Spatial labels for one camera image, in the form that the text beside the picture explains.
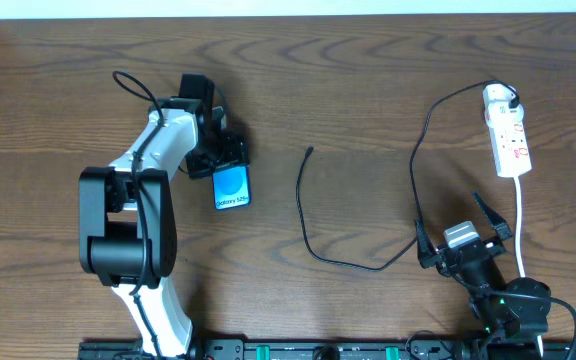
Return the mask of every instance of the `black cable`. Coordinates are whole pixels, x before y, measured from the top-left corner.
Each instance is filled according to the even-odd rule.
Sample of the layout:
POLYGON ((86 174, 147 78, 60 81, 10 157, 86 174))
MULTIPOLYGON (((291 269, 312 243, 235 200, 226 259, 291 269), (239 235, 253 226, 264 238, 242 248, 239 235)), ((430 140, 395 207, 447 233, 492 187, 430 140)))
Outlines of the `black cable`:
POLYGON ((430 124, 430 116, 432 116, 432 112, 433 112, 433 110, 435 110, 437 105, 441 104, 445 100, 448 100, 455 95, 459 95, 464 91, 476 88, 478 86, 484 86, 484 85, 487 86, 487 85, 491 85, 491 84, 503 85, 506 88, 508 88, 508 90, 510 90, 515 95, 515 98, 512 99, 510 102, 510 108, 515 108, 519 105, 519 94, 510 85, 508 85, 502 81, 499 81, 499 80, 487 80, 487 81, 482 81, 482 82, 479 82, 479 83, 476 83, 476 84, 473 84, 470 86, 466 86, 463 89, 457 90, 452 94, 444 96, 443 98, 439 99, 436 103, 434 103, 430 107, 430 110, 428 111, 428 115, 426 116, 426 123, 424 125, 424 129, 421 131, 421 135, 419 136, 419 140, 417 140, 417 144, 415 144, 415 147, 412 150, 412 155, 410 155, 410 181, 412 182, 412 193, 415 195, 415 204, 417 205, 417 213, 419 214, 419 222, 421 223, 421 225, 424 224, 424 216, 421 213, 421 205, 419 205, 419 197, 417 196, 417 186, 415 185, 415 176, 413 175, 413 171, 412 171, 412 163, 413 163, 413 160, 415 159, 415 154, 417 154, 417 149, 419 149, 419 146, 421 145, 421 142, 424 140, 424 137, 426 136, 426 132, 428 131, 428 125, 430 124))
POLYGON ((345 261, 326 259, 326 258, 323 258, 323 257, 315 254, 315 252, 312 251, 312 248, 310 247, 310 243, 308 242, 308 235, 306 235, 306 224, 304 222, 304 213, 301 210, 301 198, 299 196, 299 188, 301 186, 301 175, 304 172, 304 166, 306 165, 306 161, 308 160, 308 157, 310 157, 310 154, 312 154, 314 149, 315 148, 313 146, 310 146, 310 147, 308 147, 308 150, 306 150, 306 156, 304 157, 304 161, 301 163, 301 168, 299 169, 299 176, 297 176, 297 211, 299 211, 299 219, 301 220, 301 230, 304 234, 304 243, 306 244, 306 248, 308 249, 308 252, 310 253, 310 255, 312 255, 312 257, 314 257, 315 259, 317 259, 321 262, 324 262, 326 264, 347 266, 347 267, 350 267, 353 269, 371 271, 371 272, 382 271, 382 270, 386 269, 387 267, 389 267, 390 265, 394 264, 395 261, 397 261, 403 254, 406 253, 406 251, 408 251, 408 249, 410 249, 415 244, 415 242, 417 241, 417 238, 414 238, 397 255, 395 255, 392 259, 390 259, 388 262, 386 262, 383 266, 380 266, 377 268, 353 264, 353 263, 349 263, 349 262, 345 262, 345 261))
POLYGON ((419 330, 419 331, 415 332, 414 334, 412 334, 412 336, 409 337, 408 340, 406 340, 406 344, 404 345, 404 350, 408 351, 411 356, 414 356, 414 355, 412 355, 412 351, 410 351, 410 346, 411 346, 411 343, 410 343, 410 342, 411 342, 412 339, 415 338, 417 335, 419 335, 419 334, 424 334, 424 333, 425 333, 425 334, 430 334, 430 335, 432 335, 437 341, 439 341, 439 344, 441 345, 441 347, 444 348, 444 350, 446 350, 446 351, 451 355, 450 358, 454 358, 454 357, 455 357, 455 353, 453 352, 453 349, 452 349, 452 348, 449 349, 448 346, 446 345, 446 343, 444 343, 443 340, 441 340, 441 339, 439 338, 439 336, 437 336, 437 334, 435 334, 434 332, 432 332, 432 331, 430 331, 430 330, 419 330))
POLYGON ((152 104, 157 109, 157 114, 159 116, 159 119, 157 120, 157 125, 155 126, 155 129, 153 131, 151 131, 150 134, 148 134, 146 139, 141 143, 141 145, 139 145, 137 150, 134 151, 132 154, 133 159, 132 159, 132 164, 130 167, 130 172, 131 172, 131 177, 132 177, 133 189, 135 192, 135 200, 137 201, 137 212, 139 213, 139 222, 141 224, 141 235, 142 235, 142 239, 143 239, 143 261, 141 264, 141 271, 139 274, 139 278, 137 279, 137 284, 135 285, 133 290, 129 293, 130 296, 133 296, 135 304, 137 304, 137 308, 139 309, 139 314, 141 315, 141 320, 146 325, 146 329, 148 329, 148 333, 150 334, 150 337, 152 338, 153 345, 155 347, 157 359, 159 359, 159 358, 161 358, 161 351, 159 350, 159 342, 157 341, 157 335, 155 335, 155 332, 152 329, 152 326, 150 326, 150 322, 148 321, 148 317, 146 316, 146 313, 144 312, 143 306, 141 305, 140 297, 138 295, 139 290, 141 289, 141 287, 144 284, 145 277, 146 277, 146 271, 148 270, 148 262, 150 259, 150 254, 149 254, 150 253, 150 238, 148 237, 148 224, 146 222, 146 212, 144 210, 144 204, 143 204, 143 200, 141 198, 141 182, 140 182, 141 179, 137 175, 137 164, 142 161, 142 156, 144 154, 144 151, 146 150, 146 147, 150 143, 150 141, 152 141, 152 139, 155 137, 155 135, 157 135, 157 132, 159 132, 159 130, 164 126, 164 113, 161 110, 161 105, 159 105, 159 102, 157 101, 155 96, 152 94, 152 92, 150 92, 150 90, 146 87, 146 85, 144 85, 141 81, 137 80, 137 78, 135 78, 134 76, 132 76, 126 72, 123 72, 123 71, 113 71, 112 72, 112 78, 115 80, 115 82, 119 86, 121 86, 122 89, 128 91, 129 93, 131 93, 131 94, 133 94, 133 95, 135 95, 141 99, 152 102, 152 104), (134 90, 130 89, 129 87, 124 85, 121 82, 121 80, 119 80, 118 76, 123 76, 123 77, 129 79, 130 81, 135 83, 137 86, 139 86, 148 96, 147 97, 143 96, 143 95, 135 92, 134 90))
POLYGON ((565 302, 561 299, 558 299, 558 298, 555 298, 552 296, 533 296, 533 295, 526 295, 526 294, 516 294, 516 293, 507 292, 507 291, 497 291, 497 290, 492 290, 489 287, 477 287, 477 286, 467 284, 462 279, 460 279, 457 275, 453 275, 452 278, 455 279, 455 281, 457 281, 461 286, 465 287, 467 290, 477 292, 477 293, 482 294, 482 295, 496 295, 496 296, 505 296, 505 297, 515 297, 515 298, 524 299, 524 300, 550 302, 550 303, 554 303, 557 305, 561 305, 564 308, 566 308, 566 310, 568 310, 570 312, 570 315, 572 315, 572 320, 573 320, 575 325, 574 325, 574 335, 572 337, 572 342, 570 343, 570 349, 568 349, 568 353, 566 354, 565 360, 572 360, 573 359, 573 355, 574 355, 574 352, 576 350, 576 311, 575 311, 575 308, 572 307, 572 305, 568 304, 567 302, 565 302))
POLYGON ((155 347, 155 353, 157 354, 157 359, 161 359, 161 349, 159 348, 159 341, 157 340, 157 335, 155 334, 155 330, 153 330, 150 321, 148 321, 148 317, 146 316, 146 312, 144 311, 144 306, 141 304, 141 297, 139 295, 133 296, 135 301, 135 305, 137 305, 137 310, 139 310, 139 315, 141 315, 141 319, 144 321, 144 325, 150 334, 150 340, 155 347))

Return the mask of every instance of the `white wall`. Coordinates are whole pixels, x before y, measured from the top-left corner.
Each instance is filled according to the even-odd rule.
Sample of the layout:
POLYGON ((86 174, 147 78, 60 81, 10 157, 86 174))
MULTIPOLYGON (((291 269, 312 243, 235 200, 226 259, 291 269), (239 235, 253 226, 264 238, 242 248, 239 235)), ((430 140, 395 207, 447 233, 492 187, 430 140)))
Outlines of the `white wall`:
POLYGON ((576 12, 576 0, 0 0, 0 19, 576 12))

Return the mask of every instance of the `wooden table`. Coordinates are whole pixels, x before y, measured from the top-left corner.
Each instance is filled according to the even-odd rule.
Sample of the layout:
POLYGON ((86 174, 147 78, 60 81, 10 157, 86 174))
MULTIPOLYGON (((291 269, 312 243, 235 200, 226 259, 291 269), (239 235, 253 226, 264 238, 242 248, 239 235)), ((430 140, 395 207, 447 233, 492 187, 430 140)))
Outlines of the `wooden table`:
MULTIPOLYGON (((252 152, 252 204, 217 212, 211 181, 171 184, 183 308, 202 329, 250 338, 405 338, 479 329, 460 286, 416 252, 382 273, 315 261, 303 244, 302 184, 317 252, 379 265, 413 237, 408 159, 430 105, 489 78, 516 86, 534 169, 522 177, 527 273, 576 307, 576 15, 0 21, 0 358, 73 359, 82 339, 135 338, 125 306, 78 260, 78 176, 132 144, 148 104, 183 72, 221 86, 252 152)), ((467 219, 492 234, 479 191, 514 224, 482 98, 442 105, 415 162, 435 243, 467 219)), ((512 244, 498 258, 517 276, 512 244)), ((572 336, 553 307, 547 338, 572 336)))

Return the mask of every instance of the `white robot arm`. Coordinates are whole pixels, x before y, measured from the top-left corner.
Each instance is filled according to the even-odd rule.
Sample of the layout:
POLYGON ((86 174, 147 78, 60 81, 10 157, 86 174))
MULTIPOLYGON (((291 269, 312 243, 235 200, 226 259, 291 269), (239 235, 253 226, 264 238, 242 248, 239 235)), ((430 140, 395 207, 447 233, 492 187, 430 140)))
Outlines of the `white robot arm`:
POLYGON ((126 303, 144 339, 143 351, 152 355, 185 355, 193 330, 171 278, 177 234, 170 181, 184 158, 191 178, 248 164, 246 142, 226 130, 224 109, 212 109, 213 91, 205 76, 185 74, 178 97, 153 98, 163 121, 159 109, 151 108, 130 149, 106 168, 87 168, 79 180, 82 267, 126 303), (136 210, 134 223, 109 221, 106 215, 136 210))

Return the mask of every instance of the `white cable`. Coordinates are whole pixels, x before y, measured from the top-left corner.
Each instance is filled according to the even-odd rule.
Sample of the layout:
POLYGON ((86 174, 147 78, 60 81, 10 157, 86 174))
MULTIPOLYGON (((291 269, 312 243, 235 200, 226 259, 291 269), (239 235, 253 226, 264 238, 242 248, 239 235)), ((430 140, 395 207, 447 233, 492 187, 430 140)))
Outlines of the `white cable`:
MULTIPOLYGON (((513 177, 515 180, 515 193, 517 195, 517 222, 515 224, 515 257, 517 258, 517 269, 519 270, 520 277, 526 277, 526 270, 524 269, 524 261, 521 257, 521 220, 523 218, 523 208, 521 206, 521 184, 519 184, 519 176, 513 177)), ((544 341, 541 335, 537 336, 537 345, 539 346, 539 354, 544 357, 544 341)))

